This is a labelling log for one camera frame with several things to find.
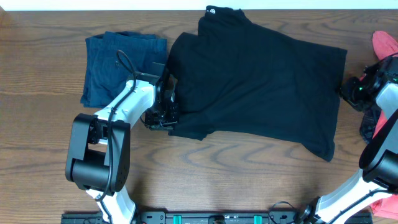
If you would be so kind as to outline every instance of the wood surface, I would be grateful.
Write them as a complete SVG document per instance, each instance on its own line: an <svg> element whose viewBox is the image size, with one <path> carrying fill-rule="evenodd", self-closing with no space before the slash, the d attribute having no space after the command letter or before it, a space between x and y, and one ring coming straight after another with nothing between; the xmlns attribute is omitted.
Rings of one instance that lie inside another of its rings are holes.
<svg viewBox="0 0 398 224"><path fill-rule="evenodd" d="M0 223L60 223L61 214L98 210L65 178L65 161L86 69L85 38L131 30L167 38L195 33L204 11L0 12ZM348 49L345 78L376 61L371 36L398 37L398 11L245 11L291 37ZM203 141L131 132L127 189L142 207L267 210L305 205L358 169L362 113L340 104L335 157L327 163L301 144L216 132ZM377 223L397 221L375 218Z"/></svg>

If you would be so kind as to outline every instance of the black shirt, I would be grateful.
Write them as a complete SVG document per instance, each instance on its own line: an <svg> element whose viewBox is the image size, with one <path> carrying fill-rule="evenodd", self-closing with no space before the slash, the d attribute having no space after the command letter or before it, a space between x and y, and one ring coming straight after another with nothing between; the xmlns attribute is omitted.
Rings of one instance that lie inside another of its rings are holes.
<svg viewBox="0 0 398 224"><path fill-rule="evenodd" d="M182 33L170 51L181 110L170 134L258 134L301 142L330 161L345 56L253 24L242 10L208 6L198 35Z"/></svg>

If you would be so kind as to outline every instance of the red cloth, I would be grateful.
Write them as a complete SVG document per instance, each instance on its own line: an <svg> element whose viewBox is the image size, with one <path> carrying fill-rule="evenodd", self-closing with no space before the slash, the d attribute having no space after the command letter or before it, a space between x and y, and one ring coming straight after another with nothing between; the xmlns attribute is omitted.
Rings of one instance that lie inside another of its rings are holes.
<svg viewBox="0 0 398 224"><path fill-rule="evenodd" d="M373 33L372 42L374 53L376 53L379 60L398 52L398 42L384 31ZM380 131L386 121L386 115L382 111L374 131L374 136ZM375 216L398 220L398 196L396 195L373 202L371 208Z"/></svg>

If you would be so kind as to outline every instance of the blue fabric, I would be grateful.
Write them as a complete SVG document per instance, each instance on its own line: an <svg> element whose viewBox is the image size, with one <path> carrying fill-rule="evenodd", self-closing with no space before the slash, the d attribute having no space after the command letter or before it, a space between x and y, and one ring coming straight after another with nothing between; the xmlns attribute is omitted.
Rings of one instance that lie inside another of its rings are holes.
<svg viewBox="0 0 398 224"><path fill-rule="evenodd" d="M148 72L152 62L165 64L167 59L166 39L157 39L154 34L105 32L87 38L86 48L86 78L80 99L84 107L103 108L126 86L129 72L118 62L117 50L122 50L140 72Z"/></svg>

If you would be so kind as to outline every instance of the white background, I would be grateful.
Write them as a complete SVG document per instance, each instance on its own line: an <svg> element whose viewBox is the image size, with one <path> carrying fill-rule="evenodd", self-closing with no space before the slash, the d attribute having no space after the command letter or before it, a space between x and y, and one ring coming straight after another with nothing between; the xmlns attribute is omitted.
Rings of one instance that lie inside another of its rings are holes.
<svg viewBox="0 0 398 224"><path fill-rule="evenodd" d="M204 10L207 5L233 9L398 9L398 0L0 0L6 11Z"/></svg>

